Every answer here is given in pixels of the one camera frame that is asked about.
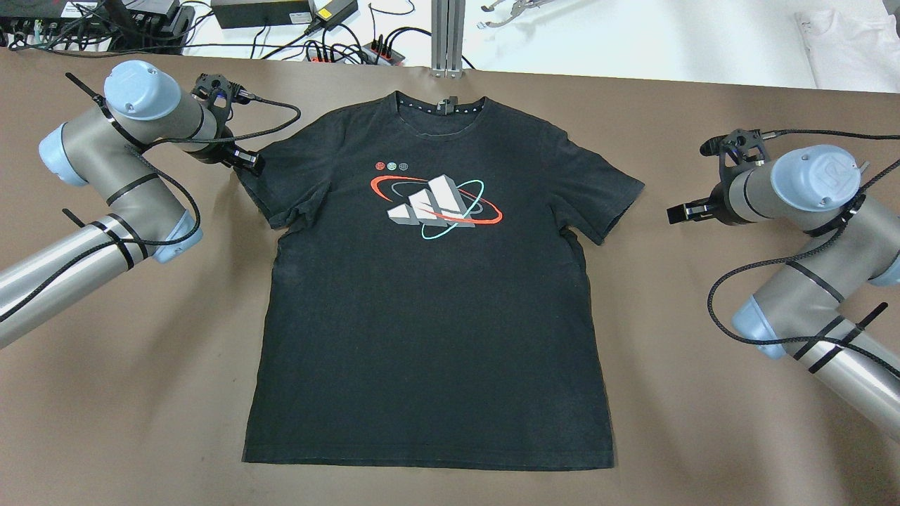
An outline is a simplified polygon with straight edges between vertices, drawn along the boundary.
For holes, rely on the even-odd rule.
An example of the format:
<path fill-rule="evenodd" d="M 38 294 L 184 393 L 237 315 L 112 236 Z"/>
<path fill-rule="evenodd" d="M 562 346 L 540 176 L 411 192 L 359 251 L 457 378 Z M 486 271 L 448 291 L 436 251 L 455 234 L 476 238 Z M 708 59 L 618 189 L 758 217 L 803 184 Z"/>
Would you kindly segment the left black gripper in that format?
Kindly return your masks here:
<path fill-rule="evenodd" d="M 222 163 L 229 169 L 261 176 L 266 166 L 264 158 L 259 153 L 239 148 L 235 141 L 225 140 L 232 136 L 227 122 L 241 89 L 240 84 L 229 81 L 222 74 L 200 74 L 191 93 L 202 109 L 211 113 L 212 129 L 196 132 L 194 138 L 202 141 L 202 147 L 189 154 L 205 164 Z"/>

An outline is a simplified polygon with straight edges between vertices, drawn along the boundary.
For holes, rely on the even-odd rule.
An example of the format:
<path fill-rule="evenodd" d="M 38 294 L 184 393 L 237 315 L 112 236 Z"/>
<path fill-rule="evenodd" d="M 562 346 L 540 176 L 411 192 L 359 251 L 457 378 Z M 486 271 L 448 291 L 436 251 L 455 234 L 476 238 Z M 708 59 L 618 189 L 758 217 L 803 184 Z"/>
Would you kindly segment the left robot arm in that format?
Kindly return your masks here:
<path fill-rule="evenodd" d="M 222 74 L 186 89 L 143 60 L 127 60 L 100 91 L 73 79 L 90 108 L 39 142 L 49 173 L 87 188 L 99 215 L 2 272 L 2 346 L 9 346 L 148 259 L 164 264 L 203 238 L 198 206 L 147 160 L 170 144 L 205 164 L 256 171 L 259 157 L 228 128 L 236 103 L 257 96 Z"/>

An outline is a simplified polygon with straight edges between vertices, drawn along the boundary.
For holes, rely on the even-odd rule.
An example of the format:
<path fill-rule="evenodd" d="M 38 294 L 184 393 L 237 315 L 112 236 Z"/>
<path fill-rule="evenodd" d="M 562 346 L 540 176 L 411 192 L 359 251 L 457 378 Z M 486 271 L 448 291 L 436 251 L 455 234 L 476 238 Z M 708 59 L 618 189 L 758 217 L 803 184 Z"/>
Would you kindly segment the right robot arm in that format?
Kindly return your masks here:
<path fill-rule="evenodd" d="M 781 129 L 736 129 L 700 154 L 718 159 L 706 198 L 669 208 L 672 224 L 717 220 L 729 226 L 786 220 L 806 234 L 804 249 L 758 261 L 716 280 L 707 295 L 713 323 L 769 358 L 788 356 L 891 439 L 898 439 L 898 358 L 868 326 L 840 307 L 865 284 L 898 285 L 898 215 L 869 195 L 888 174 L 863 180 L 865 167 L 844 148 L 796 148 L 775 160 L 765 141 Z"/>

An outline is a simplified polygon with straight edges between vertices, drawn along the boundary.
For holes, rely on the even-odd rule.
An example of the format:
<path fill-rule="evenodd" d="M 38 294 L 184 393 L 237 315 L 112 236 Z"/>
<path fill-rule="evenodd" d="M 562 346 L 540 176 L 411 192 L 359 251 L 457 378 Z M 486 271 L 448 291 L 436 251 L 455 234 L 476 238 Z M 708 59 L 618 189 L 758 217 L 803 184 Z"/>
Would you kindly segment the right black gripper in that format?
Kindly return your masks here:
<path fill-rule="evenodd" d="M 730 189 L 739 175 L 751 170 L 756 162 L 767 161 L 762 134 L 758 129 L 734 129 L 730 134 L 711 137 L 700 146 L 701 156 L 718 157 L 719 183 L 711 189 L 705 202 L 686 202 L 667 209 L 669 224 L 700 222 L 713 218 L 728 226 L 748 224 L 733 208 L 737 199 Z"/>

